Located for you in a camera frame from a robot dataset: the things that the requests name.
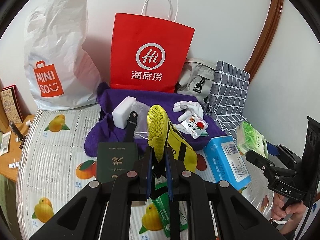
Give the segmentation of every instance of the backpack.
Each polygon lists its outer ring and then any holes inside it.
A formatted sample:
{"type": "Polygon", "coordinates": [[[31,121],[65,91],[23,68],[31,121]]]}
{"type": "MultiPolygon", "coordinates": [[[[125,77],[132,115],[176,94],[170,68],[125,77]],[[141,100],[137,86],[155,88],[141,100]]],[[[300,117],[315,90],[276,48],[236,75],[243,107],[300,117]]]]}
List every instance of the backpack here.
{"type": "Polygon", "coordinates": [[[210,94],[217,64],[200,58],[186,59],[177,84],[177,93],[195,96],[201,105],[210,94]]]}

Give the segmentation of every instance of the human hand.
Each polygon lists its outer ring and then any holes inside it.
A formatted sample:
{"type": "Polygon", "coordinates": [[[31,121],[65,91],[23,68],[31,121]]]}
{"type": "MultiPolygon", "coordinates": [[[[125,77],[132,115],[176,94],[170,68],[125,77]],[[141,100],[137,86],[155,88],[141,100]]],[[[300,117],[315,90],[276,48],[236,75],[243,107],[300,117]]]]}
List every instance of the human hand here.
{"type": "Polygon", "coordinates": [[[287,214],[292,214],[288,222],[279,230],[279,232],[284,235],[298,227],[307,207],[303,202],[298,202],[288,206],[284,211],[282,210],[283,206],[284,196],[274,193],[271,217],[274,220],[281,220],[281,218],[285,218],[287,214]]]}

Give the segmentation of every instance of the white sponge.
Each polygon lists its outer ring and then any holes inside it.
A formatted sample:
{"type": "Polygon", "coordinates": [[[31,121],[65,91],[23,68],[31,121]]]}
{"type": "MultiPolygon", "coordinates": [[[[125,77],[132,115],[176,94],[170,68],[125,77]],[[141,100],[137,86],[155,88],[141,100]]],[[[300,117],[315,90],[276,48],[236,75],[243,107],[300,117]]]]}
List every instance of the white sponge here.
{"type": "Polygon", "coordinates": [[[112,111],[113,122],[115,126],[124,129],[130,116],[131,106],[137,101],[136,98],[126,97],[115,110],[112,111]]]}

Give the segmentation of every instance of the folded gray grid cloth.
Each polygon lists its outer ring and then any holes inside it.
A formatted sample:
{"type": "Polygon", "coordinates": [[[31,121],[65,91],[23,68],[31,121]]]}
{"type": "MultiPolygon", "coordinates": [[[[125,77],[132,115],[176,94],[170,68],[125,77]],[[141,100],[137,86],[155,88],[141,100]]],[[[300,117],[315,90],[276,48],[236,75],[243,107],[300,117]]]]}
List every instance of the folded gray grid cloth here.
{"type": "Polygon", "coordinates": [[[218,61],[204,113],[218,127],[236,140],[236,127],[246,120],[242,116],[249,85],[249,73],[218,61]]]}

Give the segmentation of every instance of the silver screw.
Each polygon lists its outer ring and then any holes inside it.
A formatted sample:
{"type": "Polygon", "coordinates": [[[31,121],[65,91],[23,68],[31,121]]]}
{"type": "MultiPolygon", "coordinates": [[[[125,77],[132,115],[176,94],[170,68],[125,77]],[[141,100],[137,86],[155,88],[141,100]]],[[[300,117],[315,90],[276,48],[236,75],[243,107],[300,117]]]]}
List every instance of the silver screw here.
{"type": "Polygon", "coordinates": [[[229,182],[227,182],[226,180],[222,180],[219,182],[219,185],[221,187],[229,187],[229,182]]]}
{"type": "Polygon", "coordinates": [[[134,178],[135,176],[137,176],[137,172],[136,171],[128,171],[127,176],[129,178],[134,178]]]}
{"type": "Polygon", "coordinates": [[[97,180],[90,181],[89,187],[95,188],[97,186],[99,186],[99,182],[97,180]]]}
{"type": "Polygon", "coordinates": [[[181,175],[183,177],[190,177],[191,176],[191,171],[183,171],[183,172],[181,172],[181,175]]]}

